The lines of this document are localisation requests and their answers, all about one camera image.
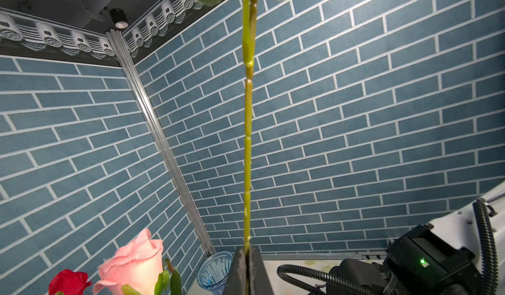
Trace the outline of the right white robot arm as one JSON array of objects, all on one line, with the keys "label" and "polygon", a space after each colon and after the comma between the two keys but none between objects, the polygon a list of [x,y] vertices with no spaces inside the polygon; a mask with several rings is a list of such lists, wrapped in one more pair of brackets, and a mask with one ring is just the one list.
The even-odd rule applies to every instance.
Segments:
[{"label": "right white robot arm", "polygon": [[328,294],[503,294],[504,183],[394,240],[383,263],[345,259]]}]

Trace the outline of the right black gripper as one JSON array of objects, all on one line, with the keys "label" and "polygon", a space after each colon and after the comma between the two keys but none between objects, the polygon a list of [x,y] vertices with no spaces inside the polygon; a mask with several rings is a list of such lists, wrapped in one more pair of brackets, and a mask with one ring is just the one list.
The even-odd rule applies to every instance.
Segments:
[{"label": "right black gripper", "polygon": [[455,249],[419,225],[395,240],[383,263],[345,259],[330,270],[375,294],[478,294],[481,274],[475,254]]}]

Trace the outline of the blue purple gradient vase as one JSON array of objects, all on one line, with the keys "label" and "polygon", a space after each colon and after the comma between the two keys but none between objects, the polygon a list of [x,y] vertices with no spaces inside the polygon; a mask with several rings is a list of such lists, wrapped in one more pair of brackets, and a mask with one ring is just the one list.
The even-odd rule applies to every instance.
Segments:
[{"label": "blue purple gradient vase", "polygon": [[208,257],[197,274],[197,283],[205,291],[222,295],[234,256],[231,252],[217,252]]}]

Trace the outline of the light pink rose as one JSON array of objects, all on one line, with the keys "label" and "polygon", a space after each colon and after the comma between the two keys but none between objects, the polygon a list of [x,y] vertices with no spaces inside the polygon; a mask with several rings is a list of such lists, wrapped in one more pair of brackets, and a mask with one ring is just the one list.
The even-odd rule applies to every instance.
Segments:
[{"label": "light pink rose", "polygon": [[163,241],[143,229],[98,268],[100,280],[93,293],[107,289],[112,294],[181,294],[179,271],[164,257]]}]

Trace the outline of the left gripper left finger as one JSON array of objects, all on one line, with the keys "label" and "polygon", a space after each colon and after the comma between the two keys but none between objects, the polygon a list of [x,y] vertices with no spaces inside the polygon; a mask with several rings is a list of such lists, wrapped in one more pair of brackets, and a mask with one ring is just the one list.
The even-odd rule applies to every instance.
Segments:
[{"label": "left gripper left finger", "polygon": [[223,295],[248,295],[248,258],[242,248],[235,251]]}]

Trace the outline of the cream white rose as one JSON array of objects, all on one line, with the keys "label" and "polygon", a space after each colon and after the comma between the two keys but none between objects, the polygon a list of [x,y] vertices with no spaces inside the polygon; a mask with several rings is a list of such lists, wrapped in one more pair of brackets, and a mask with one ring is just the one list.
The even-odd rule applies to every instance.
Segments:
[{"label": "cream white rose", "polygon": [[[222,0],[196,0],[197,2],[215,6]],[[251,223],[251,134],[253,118],[253,78],[255,73],[255,42],[258,0],[243,0],[243,27],[242,49],[243,63],[245,65],[245,203],[243,207],[243,250],[248,253],[250,247],[250,223]]]}]

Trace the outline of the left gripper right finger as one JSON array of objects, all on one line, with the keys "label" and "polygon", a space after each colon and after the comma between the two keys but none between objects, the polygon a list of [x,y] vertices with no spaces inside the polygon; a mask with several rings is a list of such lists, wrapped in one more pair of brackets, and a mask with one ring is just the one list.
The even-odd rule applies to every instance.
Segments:
[{"label": "left gripper right finger", "polygon": [[248,255],[248,295],[274,295],[260,250],[251,246]]}]

